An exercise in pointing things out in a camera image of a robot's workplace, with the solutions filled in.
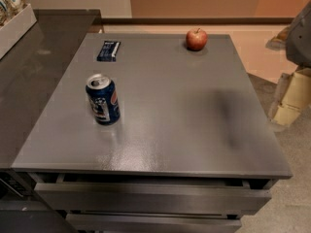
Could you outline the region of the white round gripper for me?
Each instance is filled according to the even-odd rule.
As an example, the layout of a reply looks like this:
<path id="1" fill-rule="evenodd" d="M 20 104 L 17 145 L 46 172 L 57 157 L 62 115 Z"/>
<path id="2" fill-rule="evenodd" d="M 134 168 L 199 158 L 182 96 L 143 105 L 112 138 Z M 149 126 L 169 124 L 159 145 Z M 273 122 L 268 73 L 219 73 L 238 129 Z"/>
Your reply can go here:
<path id="1" fill-rule="evenodd" d="M 290 25 L 286 40 L 287 59 L 302 67 L 311 67 L 311 2 L 308 2 Z M 311 105 L 311 69 L 283 73 L 277 83 L 268 112 L 271 122 L 290 126 Z"/>

